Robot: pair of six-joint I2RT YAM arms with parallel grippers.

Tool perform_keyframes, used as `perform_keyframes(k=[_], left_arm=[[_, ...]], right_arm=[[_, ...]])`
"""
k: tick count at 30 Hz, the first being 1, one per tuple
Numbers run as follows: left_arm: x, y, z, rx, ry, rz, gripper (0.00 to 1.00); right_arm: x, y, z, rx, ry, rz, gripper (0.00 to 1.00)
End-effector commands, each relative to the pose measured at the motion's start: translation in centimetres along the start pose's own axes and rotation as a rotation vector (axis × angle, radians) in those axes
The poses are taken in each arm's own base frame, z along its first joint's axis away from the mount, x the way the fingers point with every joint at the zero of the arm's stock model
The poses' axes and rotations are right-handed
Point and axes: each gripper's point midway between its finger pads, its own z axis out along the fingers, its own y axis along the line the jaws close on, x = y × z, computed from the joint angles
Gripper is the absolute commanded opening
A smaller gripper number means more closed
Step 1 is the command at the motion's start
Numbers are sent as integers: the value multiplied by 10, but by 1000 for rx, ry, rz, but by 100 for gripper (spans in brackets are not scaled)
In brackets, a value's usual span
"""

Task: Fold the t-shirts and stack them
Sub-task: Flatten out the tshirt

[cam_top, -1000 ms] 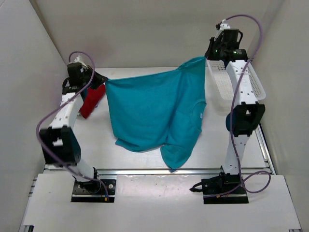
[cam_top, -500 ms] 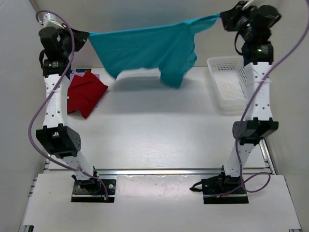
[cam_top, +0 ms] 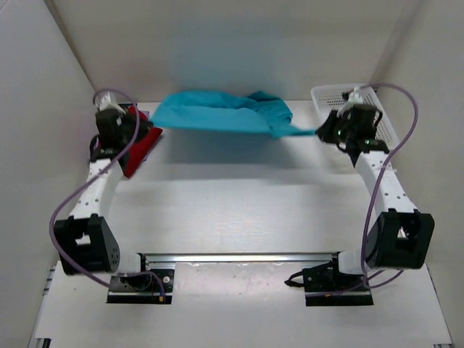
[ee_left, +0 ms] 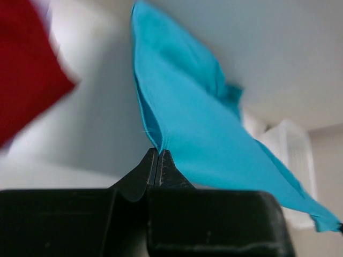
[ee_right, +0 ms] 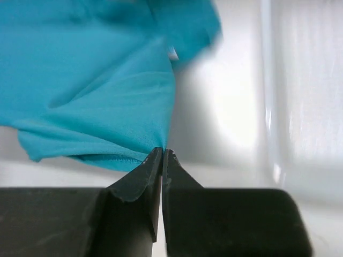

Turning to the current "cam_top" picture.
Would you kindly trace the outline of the purple t-shirt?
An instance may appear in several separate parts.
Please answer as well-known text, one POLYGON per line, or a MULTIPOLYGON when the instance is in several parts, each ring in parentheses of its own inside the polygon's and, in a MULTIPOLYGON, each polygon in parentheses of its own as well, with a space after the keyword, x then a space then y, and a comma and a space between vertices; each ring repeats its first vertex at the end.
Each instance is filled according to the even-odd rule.
POLYGON ((150 118, 149 111, 146 110, 140 110, 139 111, 146 119, 150 118))

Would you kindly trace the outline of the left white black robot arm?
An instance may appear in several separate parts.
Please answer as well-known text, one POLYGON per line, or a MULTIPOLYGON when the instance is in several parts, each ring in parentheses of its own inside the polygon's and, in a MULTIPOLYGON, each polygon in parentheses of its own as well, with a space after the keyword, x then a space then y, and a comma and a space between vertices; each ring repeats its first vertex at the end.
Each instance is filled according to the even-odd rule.
POLYGON ((107 222, 118 184, 140 168, 162 130, 136 106, 105 107, 95 114, 98 133, 91 140, 88 187, 65 219, 54 222, 54 237, 68 275, 127 274, 127 282, 144 290, 152 282, 142 254, 124 252, 107 222))

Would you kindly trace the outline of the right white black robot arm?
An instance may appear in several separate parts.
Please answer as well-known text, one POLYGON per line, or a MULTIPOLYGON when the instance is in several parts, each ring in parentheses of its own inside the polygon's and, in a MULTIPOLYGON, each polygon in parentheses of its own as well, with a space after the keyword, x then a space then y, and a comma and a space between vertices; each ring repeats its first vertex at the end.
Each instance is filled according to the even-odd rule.
POLYGON ((383 112, 355 103, 333 109, 316 130, 325 144, 347 154, 363 179, 370 201, 359 249, 338 252, 318 266, 291 275, 285 284, 311 297, 371 290, 370 280, 385 270, 417 270, 425 262, 435 222, 408 198, 391 166, 398 149, 377 138, 383 112))

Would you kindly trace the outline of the teal t-shirt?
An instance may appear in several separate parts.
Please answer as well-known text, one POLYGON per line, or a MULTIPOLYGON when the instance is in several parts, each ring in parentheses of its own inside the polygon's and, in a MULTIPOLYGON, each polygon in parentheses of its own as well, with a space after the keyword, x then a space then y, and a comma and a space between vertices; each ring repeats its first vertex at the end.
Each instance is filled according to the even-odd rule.
POLYGON ((292 124, 285 101, 263 91, 237 96, 222 91, 181 91, 167 96, 150 120, 160 128, 268 134, 273 138, 315 136, 292 124))

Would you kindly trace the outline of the red t-shirt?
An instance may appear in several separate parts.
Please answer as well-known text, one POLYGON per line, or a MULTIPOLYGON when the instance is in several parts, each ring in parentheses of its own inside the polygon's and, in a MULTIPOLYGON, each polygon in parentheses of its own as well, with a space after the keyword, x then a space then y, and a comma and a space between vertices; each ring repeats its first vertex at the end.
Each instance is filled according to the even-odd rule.
MULTIPOLYGON (((127 113, 133 118, 138 114, 142 115, 138 107, 130 106, 127 108, 127 113)), ((123 170, 126 178, 131 178, 137 169, 141 166, 142 162, 146 160, 154 145, 158 142, 162 135, 162 129, 153 125, 152 129, 148 132, 145 138, 139 142, 134 142, 128 150, 128 161, 123 170)))

